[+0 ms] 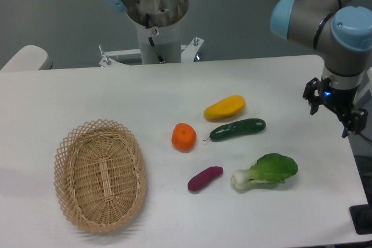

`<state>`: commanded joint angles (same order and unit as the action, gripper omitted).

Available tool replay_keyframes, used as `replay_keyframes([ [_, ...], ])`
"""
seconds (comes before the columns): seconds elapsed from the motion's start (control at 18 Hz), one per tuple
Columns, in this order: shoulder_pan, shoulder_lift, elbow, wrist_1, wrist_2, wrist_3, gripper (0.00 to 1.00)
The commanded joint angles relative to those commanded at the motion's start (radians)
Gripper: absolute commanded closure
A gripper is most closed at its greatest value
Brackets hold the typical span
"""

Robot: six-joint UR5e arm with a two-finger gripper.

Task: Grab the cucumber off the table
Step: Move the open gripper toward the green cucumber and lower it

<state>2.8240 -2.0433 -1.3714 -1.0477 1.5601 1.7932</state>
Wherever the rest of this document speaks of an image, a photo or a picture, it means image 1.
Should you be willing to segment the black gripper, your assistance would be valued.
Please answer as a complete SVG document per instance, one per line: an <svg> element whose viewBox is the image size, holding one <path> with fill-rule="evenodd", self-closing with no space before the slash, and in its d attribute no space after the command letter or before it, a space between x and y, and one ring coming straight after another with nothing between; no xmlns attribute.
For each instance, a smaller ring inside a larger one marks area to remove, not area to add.
<svg viewBox="0 0 372 248"><path fill-rule="evenodd" d="M319 106L324 105L333 113L342 114L343 138L350 134L359 135L365 129L369 115L366 109L353 109L361 81L361 73L355 76L340 76L324 69L321 81L313 78L305 85L302 97L308 101L310 115L317 113Z"/></svg>

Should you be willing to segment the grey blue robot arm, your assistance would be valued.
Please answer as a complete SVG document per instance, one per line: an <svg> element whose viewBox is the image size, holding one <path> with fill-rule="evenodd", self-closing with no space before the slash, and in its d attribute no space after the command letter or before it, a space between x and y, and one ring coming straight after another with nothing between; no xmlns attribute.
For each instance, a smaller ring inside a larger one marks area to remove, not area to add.
<svg viewBox="0 0 372 248"><path fill-rule="evenodd" d="M274 34L324 55L321 78L306 84L303 98L310 114L321 105L333 112L344 138L366 127L368 112L354 102L371 57L371 10L350 1L280 0L270 18Z"/></svg>

